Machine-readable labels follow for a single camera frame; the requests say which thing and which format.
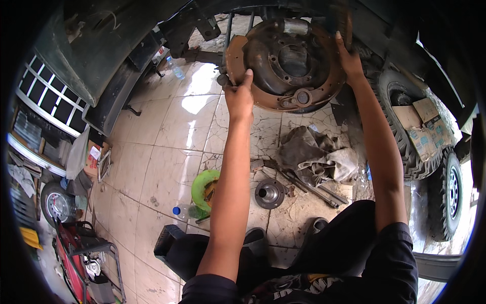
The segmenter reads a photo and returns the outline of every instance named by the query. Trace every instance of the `forearm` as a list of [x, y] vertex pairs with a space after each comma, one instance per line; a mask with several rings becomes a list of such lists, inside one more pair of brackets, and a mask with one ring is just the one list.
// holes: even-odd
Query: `forearm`
[[373, 177], [376, 226], [407, 223], [403, 199], [403, 165], [395, 137], [364, 75], [351, 81], [363, 123], [364, 145]]
[[230, 120], [211, 208], [211, 235], [197, 274], [236, 280], [250, 206], [250, 126], [251, 120]]

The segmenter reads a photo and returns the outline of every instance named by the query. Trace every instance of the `box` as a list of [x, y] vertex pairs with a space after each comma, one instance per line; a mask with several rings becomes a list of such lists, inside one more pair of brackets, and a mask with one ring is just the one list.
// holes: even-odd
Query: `box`
[[101, 147], [97, 144], [95, 144], [92, 141], [88, 141], [88, 145], [86, 147], [86, 162], [85, 162], [85, 167], [84, 171], [89, 177], [95, 177], [96, 180], [98, 179], [98, 160], [105, 155], [105, 153], [108, 151], [108, 144], [103, 143], [103, 148], [101, 149], [101, 156], [98, 160], [96, 160], [89, 152], [91, 151], [91, 148], [95, 147], [100, 151]]
[[442, 145], [451, 143], [446, 125], [429, 98], [416, 101], [413, 106], [392, 108], [407, 131], [420, 160], [428, 161]]

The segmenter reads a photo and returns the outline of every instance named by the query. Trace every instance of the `person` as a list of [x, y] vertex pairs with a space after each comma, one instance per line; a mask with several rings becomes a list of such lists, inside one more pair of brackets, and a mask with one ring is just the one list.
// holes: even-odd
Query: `person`
[[336, 33], [341, 65], [356, 96], [376, 202], [355, 201], [331, 222], [318, 217], [288, 269], [272, 268], [262, 229], [245, 234], [250, 202], [253, 72], [225, 87], [229, 130], [210, 237], [174, 242], [167, 264], [187, 283], [181, 304], [414, 303], [417, 265], [407, 225], [403, 167], [395, 138], [360, 58]]

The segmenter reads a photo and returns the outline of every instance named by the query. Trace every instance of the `black pants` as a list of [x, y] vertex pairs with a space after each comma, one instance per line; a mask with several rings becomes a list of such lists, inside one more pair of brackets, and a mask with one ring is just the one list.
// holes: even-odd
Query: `black pants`
[[[243, 295], [267, 280], [298, 273], [359, 275], [376, 238], [375, 202], [355, 201], [321, 232], [306, 238], [309, 240], [288, 269], [270, 267], [266, 258], [258, 258], [243, 247], [236, 282], [239, 292]], [[208, 241], [205, 235], [185, 235], [172, 244], [166, 264], [188, 281], [196, 275]]]

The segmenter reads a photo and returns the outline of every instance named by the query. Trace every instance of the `water bottle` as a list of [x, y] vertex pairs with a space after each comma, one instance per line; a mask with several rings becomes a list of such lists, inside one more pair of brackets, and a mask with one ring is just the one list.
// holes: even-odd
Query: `water bottle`
[[169, 68], [171, 68], [171, 70], [174, 72], [177, 78], [179, 78], [180, 80], [185, 78], [181, 68], [177, 65], [177, 63], [175, 63], [172, 60], [172, 57], [167, 56], [167, 64], [169, 65]]
[[174, 213], [180, 219], [203, 218], [209, 215], [209, 211], [202, 210], [195, 205], [188, 204], [177, 205], [177, 207], [172, 208], [172, 213]]

